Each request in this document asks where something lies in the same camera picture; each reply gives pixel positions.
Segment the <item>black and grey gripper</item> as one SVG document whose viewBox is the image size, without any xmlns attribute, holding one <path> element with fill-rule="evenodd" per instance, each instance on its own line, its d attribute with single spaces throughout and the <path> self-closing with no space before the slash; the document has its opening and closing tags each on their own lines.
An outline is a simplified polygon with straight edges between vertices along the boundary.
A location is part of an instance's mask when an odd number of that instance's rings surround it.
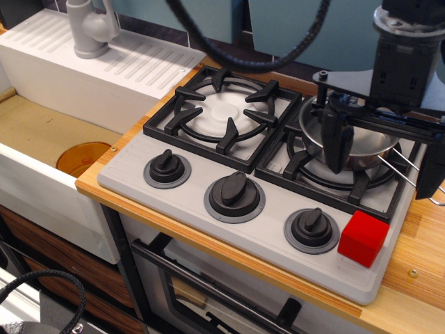
<svg viewBox="0 0 445 334">
<path fill-rule="evenodd" d="M 337 97 L 322 115 L 325 164 L 335 173 L 346 166 L 352 149 L 351 125 L 427 145 L 416 181 L 416 199 L 434 196 L 444 181 L 444 83 L 434 74 L 420 106 L 386 102 L 370 96 L 371 70 L 320 71 L 313 75 L 318 92 Z"/>
</svg>

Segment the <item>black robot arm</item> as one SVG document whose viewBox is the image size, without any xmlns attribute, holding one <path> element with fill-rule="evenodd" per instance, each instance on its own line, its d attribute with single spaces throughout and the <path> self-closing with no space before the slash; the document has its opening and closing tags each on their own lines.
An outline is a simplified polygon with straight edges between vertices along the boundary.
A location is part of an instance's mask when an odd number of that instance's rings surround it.
<svg viewBox="0 0 445 334">
<path fill-rule="evenodd" d="M 373 25 L 373 70 L 314 76 L 325 162 L 343 170 L 357 127 L 423 143 L 416 196 L 431 198 L 444 181 L 444 2 L 383 1 Z"/>
</svg>

